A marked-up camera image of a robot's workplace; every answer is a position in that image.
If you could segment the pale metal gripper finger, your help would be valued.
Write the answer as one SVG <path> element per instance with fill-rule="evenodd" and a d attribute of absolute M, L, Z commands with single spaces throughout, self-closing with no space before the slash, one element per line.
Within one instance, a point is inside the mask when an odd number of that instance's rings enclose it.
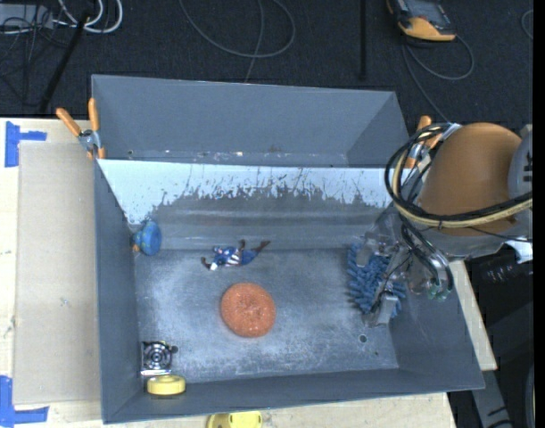
<path fill-rule="evenodd" d="M 394 316 L 399 303 L 399 295 L 394 291 L 392 283 L 382 283 L 369 312 L 366 314 L 368 327 L 388 325 Z"/>
<path fill-rule="evenodd" d="M 365 233 L 357 249 L 357 266 L 365 267 L 371 256 L 377 254 L 379 250 L 379 234 Z"/>

